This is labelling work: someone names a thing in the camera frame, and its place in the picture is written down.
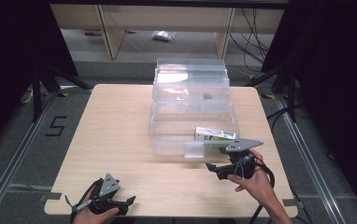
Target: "table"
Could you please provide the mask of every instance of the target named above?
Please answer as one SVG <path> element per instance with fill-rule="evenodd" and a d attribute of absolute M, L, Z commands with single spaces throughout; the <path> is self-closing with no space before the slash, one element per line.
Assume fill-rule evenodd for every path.
<path fill-rule="evenodd" d="M 202 159 L 158 156 L 148 139 L 151 85 L 96 85 L 65 156 L 51 192 L 60 200 L 47 200 L 45 212 L 66 215 L 67 195 L 77 203 L 99 177 L 111 173 L 121 182 L 114 200 L 136 196 L 130 217 L 251 217 L 258 203 L 235 184 L 219 180 L 205 162 L 228 164 L 226 155 Z M 279 200 L 292 200 L 287 177 L 259 100 L 251 87 L 232 87 L 231 101 L 242 137 L 264 141 L 257 150 L 274 172 Z M 296 206 L 285 206 L 290 217 Z M 259 217 L 267 217 L 263 209 Z"/>

